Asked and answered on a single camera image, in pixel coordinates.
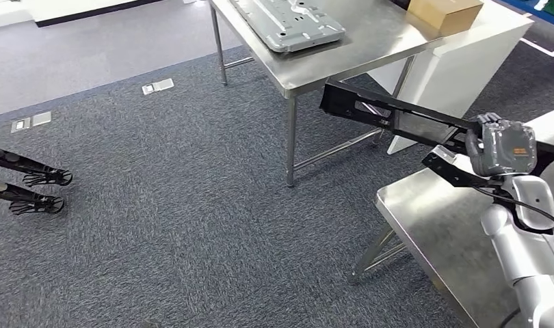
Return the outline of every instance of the carpet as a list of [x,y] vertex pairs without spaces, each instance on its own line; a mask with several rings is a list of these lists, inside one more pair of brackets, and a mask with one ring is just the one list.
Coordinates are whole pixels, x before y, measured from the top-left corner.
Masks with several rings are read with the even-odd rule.
[[[519,44],[469,115],[553,110],[541,56]],[[166,78],[174,88],[142,94]],[[389,156],[386,133],[287,188],[285,101],[256,64],[228,78],[210,55],[0,115],[1,148],[74,174],[34,188],[66,198],[58,215],[15,217],[0,201],[0,327],[459,327],[406,252],[345,281],[384,222],[375,192],[421,169],[428,148]],[[300,98],[298,159],[371,129],[324,114],[320,98]],[[42,111],[52,122],[10,134],[9,120]]]

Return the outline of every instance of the white floor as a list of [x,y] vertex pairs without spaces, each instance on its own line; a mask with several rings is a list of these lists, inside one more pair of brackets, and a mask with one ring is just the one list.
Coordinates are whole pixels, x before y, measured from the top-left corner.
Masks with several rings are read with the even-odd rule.
[[[225,49],[240,42],[220,20]],[[206,1],[0,27],[0,114],[216,52]]]

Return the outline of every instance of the stainless steel table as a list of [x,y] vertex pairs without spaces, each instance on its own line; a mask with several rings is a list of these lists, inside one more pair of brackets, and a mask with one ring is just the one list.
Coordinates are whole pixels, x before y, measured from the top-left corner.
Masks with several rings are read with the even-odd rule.
[[[311,159],[294,163],[295,97],[317,90],[329,78],[338,81],[408,58],[395,88],[399,95],[402,83],[413,62],[413,55],[440,46],[443,40],[428,33],[427,25],[407,15],[389,0],[322,0],[320,6],[346,29],[345,37],[331,44],[298,51],[274,53],[261,41],[229,0],[210,0],[213,30],[217,42],[222,82],[227,83],[226,69],[256,60],[288,99],[287,184],[293,185],[293,172],[380,132],[371,131],[325,151]],[[217,22],[219,14],[249,49],[252,57],[225,64]]]
[[[537,140],[554,144],[554,111],[528,125]],[[465,156],[459,155],[458,161],[470,165]],[[542,178],[554,196],[554,163]],[[375,204],[389,227],[361,262],[371,262],[378,255],[374,251],[379,253],[396,233],[465,324],[498,327],[518,302],[480,223],[491,202],[470,188],[452,187],[430,169],[381,188]],[[519,322],[515,319],[508,327],[522,327]]]

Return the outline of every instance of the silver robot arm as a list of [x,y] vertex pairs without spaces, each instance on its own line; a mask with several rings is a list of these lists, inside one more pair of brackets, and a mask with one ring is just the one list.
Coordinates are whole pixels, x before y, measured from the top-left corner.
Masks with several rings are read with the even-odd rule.
[[498,180],[495,195],[503,195],[483,213],[482,227],[507,283],[516,292],[525,326],[554,328],[554,221],[505,201],[519,201],[554,217],[548,184],[529,175],[536,164],[534,133],[520,122],[502,120],[493,113],[480,115],[478,120],[483,126],[482,147],[470,131],[466,150],[475,173]]
[[[507,176],[503,189],[515,200],[554,216],[549,186],[535,176]],[[493,204],[481,217],[507,283],[515,290],[526,327],[554,328],[554,223],[516,206]]]

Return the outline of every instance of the yellow object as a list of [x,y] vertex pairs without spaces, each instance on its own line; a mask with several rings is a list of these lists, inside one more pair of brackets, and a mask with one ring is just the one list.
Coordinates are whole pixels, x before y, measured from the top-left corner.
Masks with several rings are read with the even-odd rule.
[[479,0],[412,0],[408,11],[450,36],[470,29],[481,8]]

